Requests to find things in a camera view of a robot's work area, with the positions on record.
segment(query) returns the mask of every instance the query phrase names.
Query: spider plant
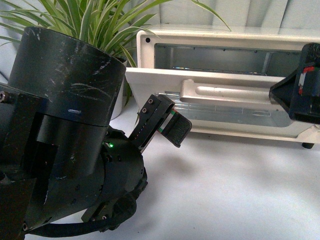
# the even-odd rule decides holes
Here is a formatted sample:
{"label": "spider plant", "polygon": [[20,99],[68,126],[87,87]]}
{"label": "spider plant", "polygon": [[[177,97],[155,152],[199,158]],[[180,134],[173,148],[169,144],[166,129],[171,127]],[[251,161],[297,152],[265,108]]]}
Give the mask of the spider plant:
{"label": "spider plant", "polygon": [[[136,63],[130,54],[132,40],[139,30],[150,32],[146,23],[155,14],[144,14],[157,5],[172,0],[143,0],[125,11],[132,0],[37,0],[45,9],[39,10],[28,0],[21,0],[29,6],[23,8],[10,0],[0,2],[12,7],[12,10],[0,10],[0,17],[9,23],[0,22],[0,26],[23,34],[25,27],[39,26],[51,29],[91,44],[114,56],[125,56],[132,67]],[[210,7],[190,0],[195,5],[224,20]],[[0,36],[0,39],[18,43],[18,39]]]}

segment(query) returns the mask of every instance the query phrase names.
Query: white pot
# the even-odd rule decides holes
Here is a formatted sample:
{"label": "white pot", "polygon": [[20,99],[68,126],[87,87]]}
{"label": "white pot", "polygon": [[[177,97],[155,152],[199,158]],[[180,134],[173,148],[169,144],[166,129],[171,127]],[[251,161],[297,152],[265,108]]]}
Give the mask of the white pot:
{"label": "white pot", "polygon": [[114,105],[114,109],[111,115],[111,120],[115,119],[116,117],[118,117],[122,111],[122,107],[123,107],[123,98],[124,98],[124,80],[122,81],[120,90],[119,90],[119,95],[115,101],[115,105]]}

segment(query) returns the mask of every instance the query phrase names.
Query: black cylinder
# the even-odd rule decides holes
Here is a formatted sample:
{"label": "black cylinder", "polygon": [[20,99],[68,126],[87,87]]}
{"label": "black cylinder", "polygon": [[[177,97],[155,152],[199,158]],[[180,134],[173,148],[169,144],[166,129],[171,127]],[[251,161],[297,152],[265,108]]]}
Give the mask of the black cylinder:
{"label": "black cylinder", "polygon": [[107,127],[126,67],[98,48],[40,27],[24,30],[8,85],[40,96],[40,112]]}

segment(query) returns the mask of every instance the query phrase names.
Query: oven handle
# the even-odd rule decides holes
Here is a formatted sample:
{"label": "oven handle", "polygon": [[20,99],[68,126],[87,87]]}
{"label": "oven handle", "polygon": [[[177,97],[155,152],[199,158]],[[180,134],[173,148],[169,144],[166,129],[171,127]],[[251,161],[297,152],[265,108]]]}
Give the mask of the oven handle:
{"label": "oven handle", "polygon": [[192,79],[181,83],[180,100],[186,103],[209,104],[260,110],[283,108],[269,99],[269,88],[196,83]]}

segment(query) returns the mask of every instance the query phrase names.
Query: oven foot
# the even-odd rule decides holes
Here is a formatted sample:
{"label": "oven foot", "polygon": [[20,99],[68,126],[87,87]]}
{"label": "oven foot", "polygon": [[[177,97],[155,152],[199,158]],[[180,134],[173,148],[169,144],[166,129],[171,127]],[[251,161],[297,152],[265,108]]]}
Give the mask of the oven foot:
{"label": "oven foot", "polygon": [[302,147],[304,147],[305,149],[312,149],[314,145],[315,145],[314,143],[309,143],[309,142],[302,143]]}

